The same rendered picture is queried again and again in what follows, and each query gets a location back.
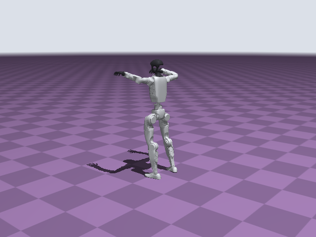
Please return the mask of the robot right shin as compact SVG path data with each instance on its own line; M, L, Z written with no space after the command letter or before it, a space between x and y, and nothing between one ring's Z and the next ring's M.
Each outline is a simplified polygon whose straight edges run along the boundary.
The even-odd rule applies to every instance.
M171 139L170 139L171 140ZM169 162L170 162L170 166L171 167L175 167L175 164L174 164L174 148L172 146L172 140L171 140L171 146L169 147L165 147L165 151L166 151L166 154L167 154L167 157L169 159Z

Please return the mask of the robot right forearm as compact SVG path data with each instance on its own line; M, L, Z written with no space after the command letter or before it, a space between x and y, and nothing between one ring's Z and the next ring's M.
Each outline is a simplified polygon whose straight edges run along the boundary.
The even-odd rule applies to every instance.
M175 73L175 72L173 72L173 71L169 71L169 70L166 70L166 69L164 69L164 68L162 68L161 69L162 71L163 71L163 73L161 73L161 74L165 74L165 75L178 75L177 73Z

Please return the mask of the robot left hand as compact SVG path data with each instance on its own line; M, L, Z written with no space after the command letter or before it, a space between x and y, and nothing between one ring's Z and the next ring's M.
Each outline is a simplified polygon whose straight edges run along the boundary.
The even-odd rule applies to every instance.
M119 74L119 75L118 75L118 74ZM120 71L120 72L115 72L115 73L114 73L114 75L115 75L115 76L116 76L116 75L120 76L120 74L121 74L122 76L125 76L125 73L124 73L124 72L121 72L121 71Z

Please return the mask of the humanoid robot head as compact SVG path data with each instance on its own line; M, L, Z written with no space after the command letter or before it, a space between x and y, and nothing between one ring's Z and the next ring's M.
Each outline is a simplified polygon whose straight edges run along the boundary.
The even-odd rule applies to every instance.
M163 77L160 74L160 71L158 71L159 66L163 65L163 62L161 60L159 60L159 59L156 59L156 60L153 60L150 64L152 66L152 72L155 73L155 76L156 77ZM153 70L153 66L156 66L156 71Z

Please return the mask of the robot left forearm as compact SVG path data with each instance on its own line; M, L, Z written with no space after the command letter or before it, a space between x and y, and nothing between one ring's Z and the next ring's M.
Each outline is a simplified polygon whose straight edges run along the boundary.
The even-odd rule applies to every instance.
M125 76L123 76L123 77L126 77L127 79L131 79L132 81L135 81L136 77L141 78L140 76L133 75L133 74L130 74L128 72L124 72L124 73L125 73Z

